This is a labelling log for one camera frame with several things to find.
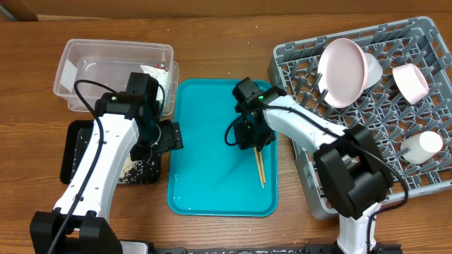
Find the white napkin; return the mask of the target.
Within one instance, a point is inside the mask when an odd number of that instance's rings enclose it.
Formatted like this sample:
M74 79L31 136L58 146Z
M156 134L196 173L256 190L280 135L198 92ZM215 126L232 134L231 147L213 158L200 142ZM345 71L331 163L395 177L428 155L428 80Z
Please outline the white napkin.
M147 73L152 78L156 79L159 82L159 84L163 87L165 92L159 90L157 93L157 99L159 100L159 102L165 103L167 99L168 87L170 84L169 72L166 71L164 68L156 68L147 65L140 65L140 68L144 73Z

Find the red silver foil wrapper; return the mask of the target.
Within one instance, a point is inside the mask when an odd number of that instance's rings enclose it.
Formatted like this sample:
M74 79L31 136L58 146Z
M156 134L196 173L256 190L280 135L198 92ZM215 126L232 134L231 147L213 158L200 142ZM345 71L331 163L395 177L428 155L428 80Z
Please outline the red silver foil wrapper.
M158 68L158 69L163 69L163 70L167 71L167 69L166 69L166 67L165 67L164 64L158 64L158 65L156 66L156 68Z

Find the white round plate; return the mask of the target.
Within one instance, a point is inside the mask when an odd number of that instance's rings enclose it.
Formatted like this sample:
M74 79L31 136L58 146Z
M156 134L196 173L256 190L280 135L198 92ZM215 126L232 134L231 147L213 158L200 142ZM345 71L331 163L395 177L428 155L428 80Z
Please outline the white round plate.
M367 60L361 47L347 38L333 40L323 51L317 70L319 89L327 90L324 100L345 108L363 93L368 78Z

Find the bowl with rice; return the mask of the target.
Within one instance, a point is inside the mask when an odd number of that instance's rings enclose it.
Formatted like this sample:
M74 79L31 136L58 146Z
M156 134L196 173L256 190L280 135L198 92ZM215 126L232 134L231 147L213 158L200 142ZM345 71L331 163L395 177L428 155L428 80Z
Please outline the bowl with rice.
M365 88L374 86L382 77L383 69L375 56L369 53L364 54L367 60L368 76Z

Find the white paper cup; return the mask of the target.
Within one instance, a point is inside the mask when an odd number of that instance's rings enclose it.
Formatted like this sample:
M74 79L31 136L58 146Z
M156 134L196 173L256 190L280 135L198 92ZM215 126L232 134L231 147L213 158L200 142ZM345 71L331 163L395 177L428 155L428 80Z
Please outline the white paper cup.
M409 148L410 151L403 158L412 164L422 164L434 156L443 147L441 136L433 131L425 131L405 139L400 148Z

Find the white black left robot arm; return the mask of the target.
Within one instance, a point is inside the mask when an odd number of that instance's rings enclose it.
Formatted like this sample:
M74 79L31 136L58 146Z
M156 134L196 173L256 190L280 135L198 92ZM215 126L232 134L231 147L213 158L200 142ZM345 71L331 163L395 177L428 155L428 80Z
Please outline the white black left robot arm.
M36 212L36 253L152 253L145 241L120 240L108 223L112 197L133 146L162 154L183 147L178 123L158 119L154 96L106 92L96 101L88 146L51 212Z

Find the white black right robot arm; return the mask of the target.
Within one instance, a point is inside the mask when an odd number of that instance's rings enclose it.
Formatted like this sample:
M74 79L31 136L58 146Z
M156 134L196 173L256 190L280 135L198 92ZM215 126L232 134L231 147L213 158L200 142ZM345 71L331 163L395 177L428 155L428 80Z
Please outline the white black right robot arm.
M239 116L230 124L236 145L261 150L279 132L311 153L323 193L340 215L339 253L373 253L375 214L393 185L371 131L334 124L278 87L235 87Z

